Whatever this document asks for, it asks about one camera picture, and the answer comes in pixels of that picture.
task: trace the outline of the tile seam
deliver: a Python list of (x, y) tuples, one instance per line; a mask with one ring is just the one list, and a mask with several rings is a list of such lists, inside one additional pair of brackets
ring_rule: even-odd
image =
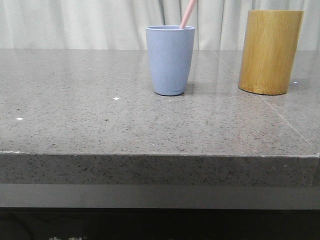
[[(235, 73), (237, 76), (240, 76), (238, 72), (234, 71), (229, 64), (227, 64), (222, 58), (220, 58), (214, 51), (212, 51), (214, 55), (218, 57), (218, 59), (221, 60), (223, 64), (225, 64), (233, 73)], [(288, 120), (286, 120), (274, 107), (272, 107), (263, 97), (259, 95), (260, 99), (265, 102), (269, 108), (271, 108), (291, 129), (293, 129), (306, 143), (308, 143), (310, 146), (313, 146), (312, 143), (310, 143), (295, 127), (293, 127)]]

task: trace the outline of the cup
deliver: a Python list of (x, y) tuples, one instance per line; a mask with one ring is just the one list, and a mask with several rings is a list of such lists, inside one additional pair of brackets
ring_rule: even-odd
[(303, 11), (250, 10), (239, 88), (255, 94), (285, 94), (289, 87)]
[(190, 72), (195, 27), (149, 26), (146, 44), (154, 91), (163, 96), (182, 94)]

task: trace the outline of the curtain fold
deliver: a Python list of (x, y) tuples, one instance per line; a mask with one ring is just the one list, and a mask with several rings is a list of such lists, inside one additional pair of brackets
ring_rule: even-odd
[[(145, 50), (145, 28), (179, 25), (188, 2), (0, 0), (0, 48)], [(304, 10), (298, 50), (320, 50), (320, 0), (198, 0), (194, 49), (242, 50), (251, 9)]]

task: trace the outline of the wooden cup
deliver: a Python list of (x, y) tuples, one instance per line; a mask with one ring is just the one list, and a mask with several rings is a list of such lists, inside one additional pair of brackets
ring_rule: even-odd
[(288, 91), (303, 11), (249, 10), (238, 87), (280, 95)]

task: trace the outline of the gray countertop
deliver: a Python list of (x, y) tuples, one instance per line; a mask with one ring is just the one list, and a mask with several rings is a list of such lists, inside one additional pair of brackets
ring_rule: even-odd
[(241, 52), (195, 52), (185, 93), (171, 97), (153, 92), (146, 51), (0, 54), (2, 153), (301, 157), (320, 152), (319, 52), (297, 54), (289, 91), (279, 96), (238, 89)]
[(238, 89), (241, 51), (195, 51), (179, 96), (146, 51), (0, 55), (2, 184), (320, 186), (320, 51), (278, 96)]

